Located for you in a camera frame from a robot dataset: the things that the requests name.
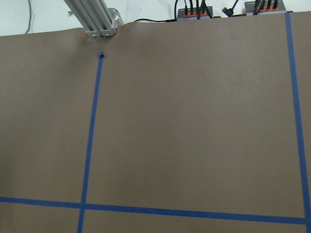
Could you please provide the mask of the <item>black usb hub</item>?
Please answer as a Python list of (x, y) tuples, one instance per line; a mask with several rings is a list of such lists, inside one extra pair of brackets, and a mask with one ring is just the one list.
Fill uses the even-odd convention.
[(244, 3), (247, 15), (286, 13), (282, 0), (251, 0)]
[(196, 0), (193, 4), (192, 0), (189, 0), (189, 6), (187, 1), (184, 0), (184, 8), (177, 9), (178, 0), (174, 1), (174, 21), (189, 21), (189, 20), (199, 20), (199, 19), (213, 19), (213, 8), (212, 6), (207, 6), (205, 0)]

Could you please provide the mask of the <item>aluminium frame post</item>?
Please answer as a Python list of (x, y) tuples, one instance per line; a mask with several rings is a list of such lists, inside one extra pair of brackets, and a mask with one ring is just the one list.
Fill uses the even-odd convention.
[(116, 19), (103, 0), (65, 0), (89, 37), (114, 36)]

